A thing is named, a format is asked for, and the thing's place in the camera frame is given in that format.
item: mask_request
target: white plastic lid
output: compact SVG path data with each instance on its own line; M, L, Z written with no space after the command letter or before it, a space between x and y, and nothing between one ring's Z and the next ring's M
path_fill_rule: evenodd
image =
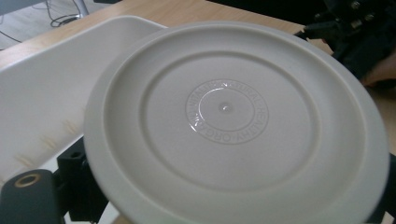
M359 223L389 166L375 105L341 64L231 21L127 49L92 92L85 144L136 223Z

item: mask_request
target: black mount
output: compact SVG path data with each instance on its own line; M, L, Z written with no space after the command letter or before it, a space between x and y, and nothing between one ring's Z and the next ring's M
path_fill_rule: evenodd
M300 38L323 39L332 56L357 79L363 79L396 47L396 3L393 0L324 0L327 11L313 24L295 34ZM377 87L390 89L396 79Z
M67 212L72 221L99 221L108 200L92 176L83 138L57 162L54 173L33 170L8 180L0 194L0 223L63 224Z

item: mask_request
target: black clamp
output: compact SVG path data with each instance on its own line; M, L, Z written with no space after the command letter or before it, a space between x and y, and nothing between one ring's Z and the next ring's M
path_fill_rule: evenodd
M72 221L99 221L108 200L93 178L83 138L57 161L54 173L33 170L8 180L0 194L0 223L63 224L67 212Z
M323 39L332 56L357 79L363 79L396 47L396 3L393 0L324 0L328 10L316 22L295 34L300 38ZM396 80L379 82L390 89Z

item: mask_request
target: wooden table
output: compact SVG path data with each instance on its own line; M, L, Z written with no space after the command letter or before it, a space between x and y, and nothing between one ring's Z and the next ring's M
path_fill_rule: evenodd
M194 21L246 21L273 27L293 34L302 25L281 21L244 10L226 7L205 0L123 0L82 20L52 30L0 52L0 68L13 64L47 48L71 35L85 30L106 19L119 15L135 15L165 26L177 26ZM329 52L324 44L315 45ZM390 142L390 151L396 153L396 91L369 90L385 121ZM124 223L122 218L116 223Z

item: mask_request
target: gray floor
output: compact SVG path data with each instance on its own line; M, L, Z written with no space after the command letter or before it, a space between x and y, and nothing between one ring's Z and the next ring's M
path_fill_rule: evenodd
M85 4L90 13L110 6L109 4L94 3L93 0L85 0ZM53 19L78 14L78 9L73 0L48 0L48 6ZM44 34L51 29L56 29L51 27L51 22L47 4L43 1L43 3L0 16L0 32L23 42L37 35ZM0 49L6 49L18 44L17 41L4 34L0 34Z

